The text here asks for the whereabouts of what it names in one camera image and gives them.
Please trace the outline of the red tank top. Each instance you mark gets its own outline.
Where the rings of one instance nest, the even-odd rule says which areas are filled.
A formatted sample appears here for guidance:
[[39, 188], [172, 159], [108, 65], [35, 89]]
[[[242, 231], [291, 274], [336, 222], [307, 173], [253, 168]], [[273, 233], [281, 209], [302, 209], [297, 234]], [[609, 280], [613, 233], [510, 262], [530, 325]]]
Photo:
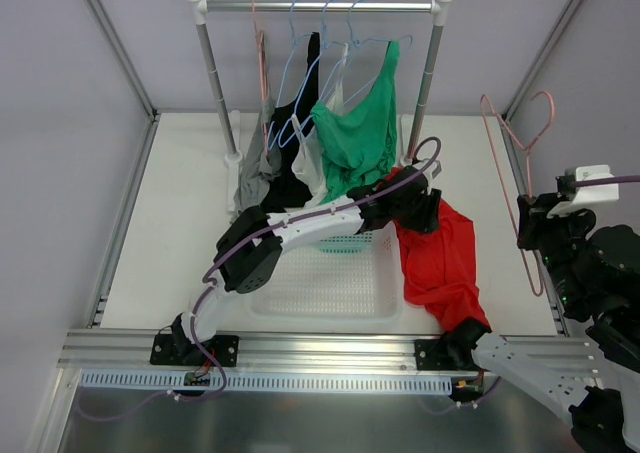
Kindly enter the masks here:
[[439, 228], [431, 233], [395, 225], [404, 299], [424, 307], [445, 331], [467, 318], [487, 325], [489, 320], [479, 301], [473, 221], [444, 200], [438, 217]]

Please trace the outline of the green tank top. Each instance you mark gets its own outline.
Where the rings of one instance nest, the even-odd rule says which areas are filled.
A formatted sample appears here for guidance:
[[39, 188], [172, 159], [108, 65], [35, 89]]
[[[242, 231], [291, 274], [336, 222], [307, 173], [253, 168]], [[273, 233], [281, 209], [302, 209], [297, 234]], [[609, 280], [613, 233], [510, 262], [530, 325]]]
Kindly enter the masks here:
[[339, 115], [322, 102], [311, 109], [327, 189], [322, 203], [391, 172], [398, 138], [395, 74], [399, 59], [400, 43], [393, 40], [370, 91], [347, 113]]

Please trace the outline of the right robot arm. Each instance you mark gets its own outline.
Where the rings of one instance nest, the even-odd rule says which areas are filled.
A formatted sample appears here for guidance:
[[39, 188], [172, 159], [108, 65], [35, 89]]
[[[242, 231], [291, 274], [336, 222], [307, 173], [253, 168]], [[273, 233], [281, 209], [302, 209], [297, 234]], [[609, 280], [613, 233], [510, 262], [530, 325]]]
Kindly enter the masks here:
[[618, 376], [615, 388], [555, 372], [468, 317], [440, 341], [456, 368], [488, 370], [567, 423], [586, 452], [639, 449], [639, 236], [625, 224], [599, 227], [587, 207], [559, 214], [563, 195], [517, 199], [517, 246], [541, 256], [565, 319], [583, 325]]

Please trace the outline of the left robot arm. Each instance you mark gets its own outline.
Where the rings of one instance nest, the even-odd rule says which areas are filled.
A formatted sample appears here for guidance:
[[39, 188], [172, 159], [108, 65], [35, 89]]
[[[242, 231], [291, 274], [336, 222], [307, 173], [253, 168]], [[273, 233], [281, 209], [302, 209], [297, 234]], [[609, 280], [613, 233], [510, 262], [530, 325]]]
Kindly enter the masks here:
[[151, 364], [229, 365], [223, 349], [230, 338], [215, 337], [225, 309], [232, 300], [264, 287], [284, 254], [329, 238], [380, 230], [390, 222], [430, 233], [439, 226], [441, 195], [425, 174], [406, 167], [318, 207], [293, 213], [248, 208], [217, 242], [213, 265], [202, 279], [204, 291], [155, 335]]

